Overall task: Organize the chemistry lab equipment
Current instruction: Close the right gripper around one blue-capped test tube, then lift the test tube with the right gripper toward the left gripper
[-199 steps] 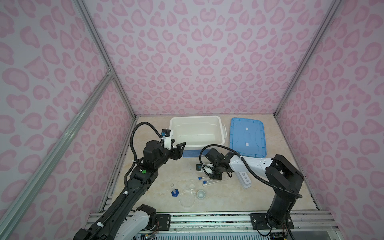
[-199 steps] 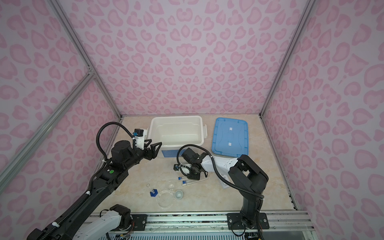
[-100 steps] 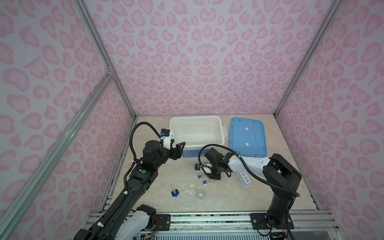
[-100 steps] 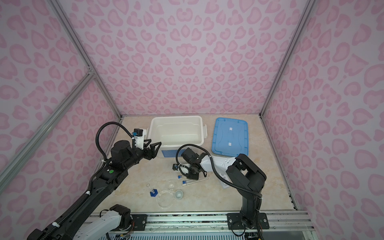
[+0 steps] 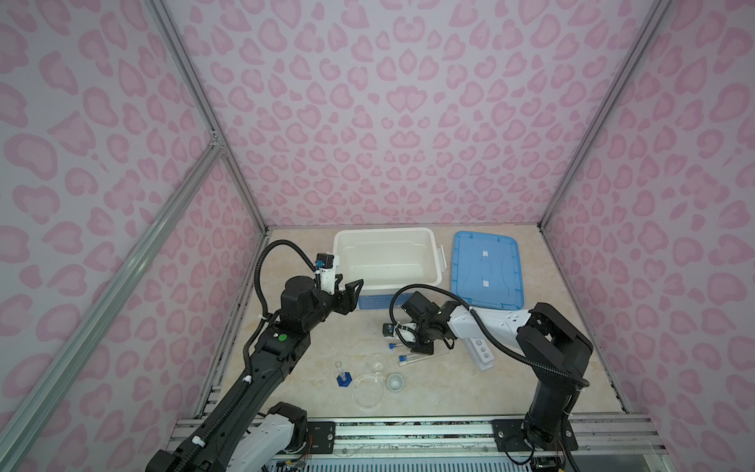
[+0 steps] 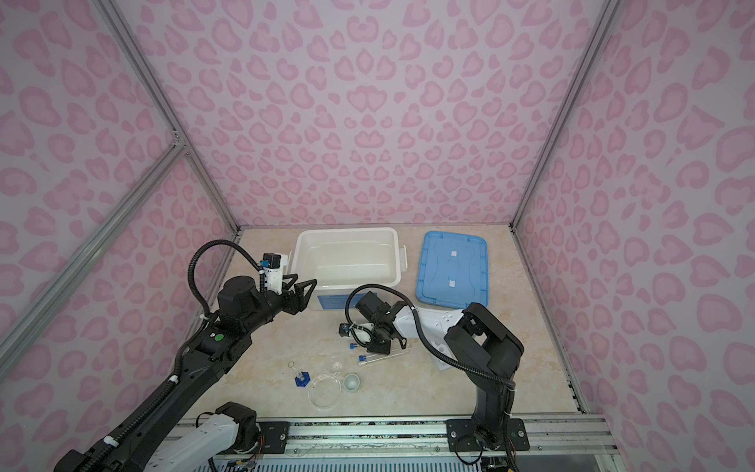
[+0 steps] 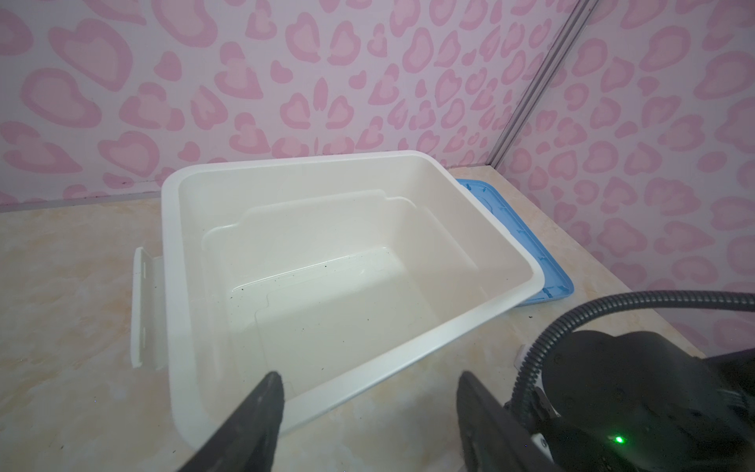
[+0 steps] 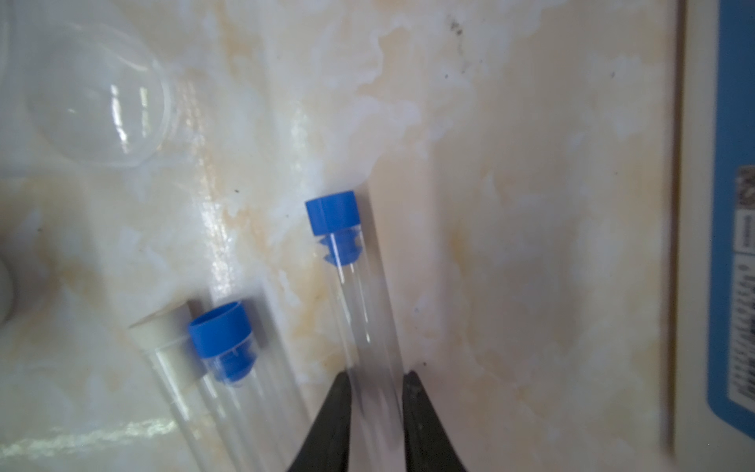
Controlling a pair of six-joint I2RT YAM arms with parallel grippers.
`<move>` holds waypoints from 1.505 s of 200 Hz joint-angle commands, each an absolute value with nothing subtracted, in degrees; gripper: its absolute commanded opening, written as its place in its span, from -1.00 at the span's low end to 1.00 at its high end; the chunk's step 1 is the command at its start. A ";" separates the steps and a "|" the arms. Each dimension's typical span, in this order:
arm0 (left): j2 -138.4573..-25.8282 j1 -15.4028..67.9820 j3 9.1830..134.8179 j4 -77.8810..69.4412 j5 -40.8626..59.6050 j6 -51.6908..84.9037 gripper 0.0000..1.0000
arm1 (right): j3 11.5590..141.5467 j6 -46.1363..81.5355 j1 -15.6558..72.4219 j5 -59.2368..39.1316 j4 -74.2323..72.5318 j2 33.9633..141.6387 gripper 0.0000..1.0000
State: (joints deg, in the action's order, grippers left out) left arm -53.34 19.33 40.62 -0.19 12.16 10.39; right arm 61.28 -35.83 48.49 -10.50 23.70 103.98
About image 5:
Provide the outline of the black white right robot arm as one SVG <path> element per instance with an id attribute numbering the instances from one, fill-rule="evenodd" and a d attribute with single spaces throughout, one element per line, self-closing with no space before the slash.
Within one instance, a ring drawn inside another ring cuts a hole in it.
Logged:
<path id="1" fill-rule="evenodd" d="M 416 354 L 432 355 L 435 343 L 447 349 L 462 342 L 481 371 L 493 366 L 495 348 L 532 369 L 537 377 L 530 407 L 519 427 L 527 446 L 547 450 L 568 431 L 567 420 L 581 391 L 590 383 L 585 373 L 594 351 L 592 342 L 559 310 L 539 302 L 529 310 L 478 308 L 448 292 L 442 306 L 419 291 L 401 305 L 410 321 L 394 314 L 399 296 L 389 304 L 392 333 Z"/>

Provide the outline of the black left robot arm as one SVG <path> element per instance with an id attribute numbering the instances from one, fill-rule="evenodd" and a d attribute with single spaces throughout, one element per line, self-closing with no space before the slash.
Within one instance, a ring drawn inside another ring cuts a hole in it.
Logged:
<path id="1" fill-rule="evenodd" d="M 310 277 L 292 277 L 281 293 L 280 309 L 245 355 L 243 373 L 214 412 L 175 452 L 160 450 L 147 471 L 224 471 L 263 404 L 291 374 L 311 345 L 311 332 L 336 312 L 355 311 L 362 279 L 332 293 Z"/>

